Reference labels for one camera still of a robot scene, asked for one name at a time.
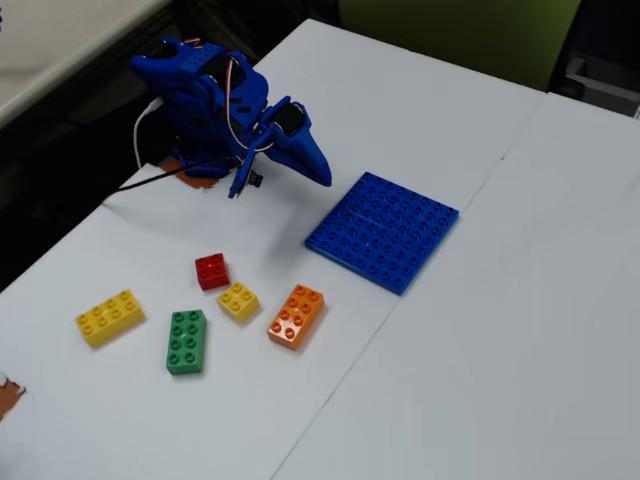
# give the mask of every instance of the chair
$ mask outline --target chair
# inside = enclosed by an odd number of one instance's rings
[[[538,90],[549,88],[579,5],[580,0],[339,0],[348,30]]]

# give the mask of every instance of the black cable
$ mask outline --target black cable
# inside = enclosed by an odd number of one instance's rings
[[[201,167],[202,165],[207,165],[209,163],[219,162],[221,160],[233,160],[234,158],[237,158],[237,157],[216,157],[216,158],[212,158],[211,160],[205,160],[204,162],[194,163],[193,165],[189,165],[188,167],[176,168],[175,170],[171,170],[169,172],[165,172],[163,174],[156,175],[155,177],[147,178],[146,180],[143,180],[143,181],[138,182],[138,183],[134,183],[133,185],[127,185],[126,187],[120,187],[117,190],[114,190],[113,192],[111,192],[109,195],[107,195],[104,198],[104,200],[102,201],[102,203],[104,203],[105,200],[107,200],[114,193],[124,192],[125,190],[131,190],[132,188],[141,187],[142,185],[146,185],[147,183],[155,182],[156,180],[160,180],[161,178],[166,178],[166,177],[170,177],[171,175],[176,175],[178,173],[186,172],[187,170],[191,170],[192,168],[196,168],[196,167]]]

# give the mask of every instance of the table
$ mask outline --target table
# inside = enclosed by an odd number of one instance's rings
[[[638,478],[639,148],[549,95],[275,480]]]
[[[169,0],[4,0],[0,128]]]
[[[264,159],[261,188],[235,200],[230,177],[209,191],[152,183],[113,196],[5,290],[0,370],[32,398],[0,426],[3,480],[270,478],[399,301],[305,249],[309,232],[365,170],[464,209],[544,98],[313,21],[258,70],[271,103],[307,107],[333,186]],[[197,285],[194,259],[216,252],[261,300],[245,326]],[[266,329],[296,283],[326,307],[294,353]],[[123,288],[147,319],[93,351],[74,318]],[[170,315],[187,309],[209,320],[205,369],[172,378]]]

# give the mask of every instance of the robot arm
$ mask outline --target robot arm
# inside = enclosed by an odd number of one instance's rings
[[[194,168],[190,175],[220,178],[238,167],[229,194],[233,198],[247,184],[260,185],[253,165],[255,154],[264,152],[274,162],[331,185],[331,170],[311,136],[304,106],[285,97],[268,107],[268,83],[241,53],[165,38],[157,55],[138,56],[131,67],[164,101],[180,139],[173,152],[183,167],[236,157]]]

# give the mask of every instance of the lego baseplate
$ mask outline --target lego baseplate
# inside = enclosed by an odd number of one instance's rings
[[[459,212],[365,173],[307,238],[307,248],[398,295]]]

